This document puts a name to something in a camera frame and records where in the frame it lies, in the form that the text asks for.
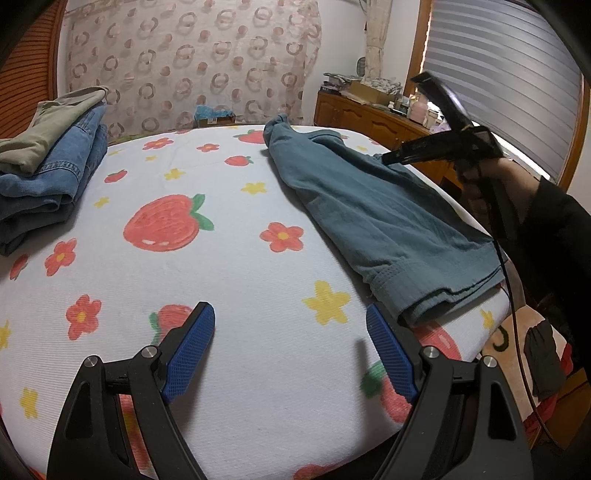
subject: red flower print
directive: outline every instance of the red flower print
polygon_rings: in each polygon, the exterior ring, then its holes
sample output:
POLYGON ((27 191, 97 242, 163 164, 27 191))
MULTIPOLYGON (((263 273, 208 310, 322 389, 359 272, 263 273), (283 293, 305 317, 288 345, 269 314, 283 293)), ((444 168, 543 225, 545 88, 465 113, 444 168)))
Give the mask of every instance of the red flower print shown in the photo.
POLYGON ((170 145, 171 143, 174 143, 174 141, 170 140, 168 137, 162 137, 158 140, 154 140, 153 142, 146 143, 142 150, 150 150, 150 148, 162 148, 166 147, 166 145, 170 145))
POLYGON ((215 143, 206 143, 205 145, 201 145, 201 147, 197 147, 197 150, 201 150, 203 153, 212 152, 217 150, 220 146, 215 143))
POLYGON ((23 268, 27 266, 27 262, 29 261, 29 256, 27 254, 22 254, 18 257, 15 262, 12 264, 12 268, 10 269, 10 279, 16 280, 20 272, 23 268))
POLYGON ((100 300, 90 301, 86 294, 82 295, 74 305, 66 310, 66 319, 70 322, 68 338, 78 340, 82 333, 92 333, 99 326, 99 319, 96 318, 100 312, 102 303, 100 300))
POLYGON ((134 402, 131 395, 119 395, 119 401, 121 402, 125 430, 129 438, 131 452, 134 454, 135 463, 140 470, 146 470, 151 464, 150 456, 139 429, 138 419, 135 417, 134 402))
POLYGON ((304 248, 300 240, 302 235, 304 231, 298 226, 286 227, 283 223, 271 222, 267 230, 261 232, 260 238, 265 242, 271 242, 269 248, 275 253, 284 252, 287 249, 299 252, 304 248))
POLYGON ((75 246, 75 238, 72 238, 67 242, 57 243, 53 248, 53 253, 45 259, 45 268, 47 269, 48 277, 55 275, 60 267, 67 267, 72 264, 76 259, 76 254, 74 253, 75 246))
POLYGON ((322 475, 323 473, 330 472, 336 468, 336 463, 332 465, 314 465, 310 463, 309 465, 305 465, 300 468, 294 476, 291 477, 292 480, 312 480, 317 476, 322 475))

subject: bottle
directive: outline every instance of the bottle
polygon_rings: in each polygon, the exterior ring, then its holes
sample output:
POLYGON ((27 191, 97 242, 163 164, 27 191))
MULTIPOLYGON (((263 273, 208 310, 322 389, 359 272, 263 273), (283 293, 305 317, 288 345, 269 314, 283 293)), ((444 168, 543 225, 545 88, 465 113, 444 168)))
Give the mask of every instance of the bottle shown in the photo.
POLYGON ((429 110, 427 102, 427 97, 421 95, 418 100, 411 105, 407 115, 408 118, 413 122, 423 124, 425 116, 427 115, 427 110, 429 110))

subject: red strawberry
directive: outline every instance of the red strawberry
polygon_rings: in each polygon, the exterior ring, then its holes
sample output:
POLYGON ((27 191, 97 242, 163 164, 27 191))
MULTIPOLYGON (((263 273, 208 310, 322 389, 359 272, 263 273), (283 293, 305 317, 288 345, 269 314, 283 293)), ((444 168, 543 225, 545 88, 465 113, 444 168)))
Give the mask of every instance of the red strawberry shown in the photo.
POLYGON ((433 345, 451 360, 461 360, 462 356, 453 338, 438 323, 430 322, 413 328, 414 336, 423 346, 433 345))
POLYGON ((152 343, 159 344, 171 329, 180 327, 192 311, 184 305, 165 305, 158 313, 151 313, 150 325, 156 332, 152 343))
POLYGON ((140 208, 123 230, 123 238, 142 250, 168 252, 185 247, 199 229, 213 230, 213 223, 197 212, 205 195, 190 199, 185 195, 168 195, 140 208))
POLYGON ((250 157, 244 157, 242 155, 236 155, 234 157, 227 158, 224 163, 231 165, 232 167, 246 167, 249 163, 253 163, 250 157))
POLYGON ((262 130, 249 130, 247 134, 234 135, 234 138, 246 143, 265 143, 262 137, 262 130))
POLYGON ((107 175, 105 178, 105 183, 115 183, 116 181, 120 181, 123 177, 127 175, 127 170, 121 170, 117 173, 112 173, 111 175, 107 175))
POLYGON ((404 423, 410 413, 411 404, 402 395, 398 395, 389 376, 385 375, 382 381, 382 392, 379 396, 380 402, 388 416, 396 423, 404 423))
POLYGON ((29 256, 27 254, 22 254, 20 257, 16 259, 16 261, 12 264, 12 268, 10 269, 10 280, 16 280, 18 274, 22 271, 23 268, 27 266, 27 262, 29 261, 29 256))

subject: blue gripper pad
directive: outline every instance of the blue gripper pad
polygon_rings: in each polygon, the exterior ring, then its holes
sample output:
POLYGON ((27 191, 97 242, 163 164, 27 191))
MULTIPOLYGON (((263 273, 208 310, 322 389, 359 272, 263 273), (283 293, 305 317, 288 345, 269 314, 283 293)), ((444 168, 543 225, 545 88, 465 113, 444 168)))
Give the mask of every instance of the blue gripper pad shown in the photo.
POLYGON ((365 322, 394 390, 407 402, 413 403, 418 394, 414 385, 413 366, 375 305, 368 307, 365 322))
POLYGON ((170 404, 185 393, 203 352, 209 345, 216 324, 216 315, 211 305, 207 305, 179 345, 168 363, 166 385, 162 397, 170 404))

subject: wooden headboard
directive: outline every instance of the wooden headboard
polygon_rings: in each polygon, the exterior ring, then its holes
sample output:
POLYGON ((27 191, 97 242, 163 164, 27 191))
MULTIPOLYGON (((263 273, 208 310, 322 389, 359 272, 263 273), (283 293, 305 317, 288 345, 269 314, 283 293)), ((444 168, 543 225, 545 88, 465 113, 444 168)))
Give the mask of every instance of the wooden headboard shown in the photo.
POLYGON ((0 69, 0 138, 25 131, 37 102, 57 97, 57 47, 66 4, 67 0, 54 1, 26 30, 0 69))

